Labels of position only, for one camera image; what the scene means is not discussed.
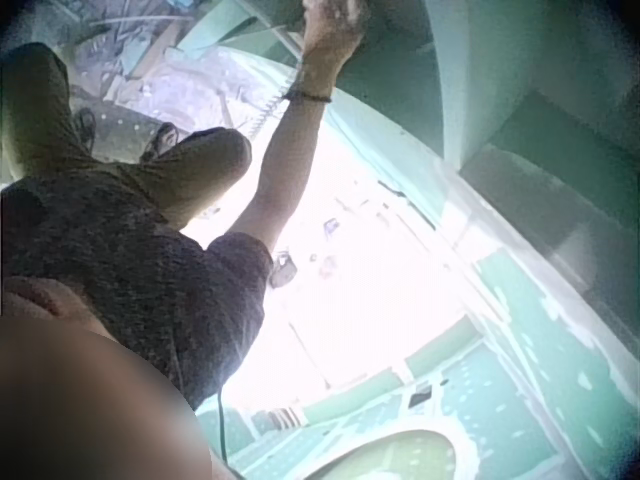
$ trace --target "gray shirt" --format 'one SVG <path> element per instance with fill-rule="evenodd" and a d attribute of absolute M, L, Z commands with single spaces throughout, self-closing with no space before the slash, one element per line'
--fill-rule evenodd
<path fill-rule="evenodd" d="M 240 366 L 272 268 L 260 241 L 229 233 L 203 250 L 102 172 L 26 178 L 1 198 L 3 278 L 81 284 L 107 330 L 193 409 Z"/>

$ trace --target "shirt sleeve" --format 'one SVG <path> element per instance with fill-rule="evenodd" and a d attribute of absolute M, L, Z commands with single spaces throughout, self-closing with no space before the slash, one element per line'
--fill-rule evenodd
<path fill-rule="evenodd" d="M 219 237 L 203 253 L 205 283 L 187 299 L 191 338 L 182 332 L 187 344 L 178 346 L 183 393 L 194 409 L 240 367 L 258 336 L 273 267 L 265 245 L 240 232 Z"/>

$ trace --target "man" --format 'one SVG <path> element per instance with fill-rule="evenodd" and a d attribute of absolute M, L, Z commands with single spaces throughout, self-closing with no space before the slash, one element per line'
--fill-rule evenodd
<path fill-rule="evenodd" d="M 210 466 L 193 452 L 198 461 L 184 461 L 185 437 L 175 432 L 189 421 L 179 402 L 126 352 L 196 409 L 258 334 L 270 253 L 304 192 L 336 77 L 362 36 L 360 1 L 305 7 L 303 60 L 256 194 L 204 251 L 178 230 L 246 172 L 251 147 L 240 133 L 214 129 L 155 161 L 100 164 L 73 131 L 55 55 L 26 45 L 4 59 L 3 160 L 18 181 L 2 192 L 0 388 L 56 447 L 51 471 L 68 478 L 69 452 L 84 472 L 117 465 L 119 478 L 202 478 Z M 20 437 L 14 420 L 0 429 Z M 214 478 L 224 475 L 214 461 Z"/>

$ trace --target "raised arm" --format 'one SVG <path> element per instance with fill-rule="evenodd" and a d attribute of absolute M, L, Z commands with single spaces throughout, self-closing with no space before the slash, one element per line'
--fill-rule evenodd
<path fill-rule="evenodd" d="M 326 102 L 362 39 L 364 0 L 305 0 L 303 60 L 285 112 L 267 147 L 255 196 L 229 231 L 270 251 L 307 186 Z"/>

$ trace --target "hand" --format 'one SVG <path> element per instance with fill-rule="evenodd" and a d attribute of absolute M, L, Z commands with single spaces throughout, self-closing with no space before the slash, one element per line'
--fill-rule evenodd
<path fill-rule="evenodd" d="M 303 0 L 306 9 L 303 63 L 337 74 L 364 35 L 365 0 Z"/>

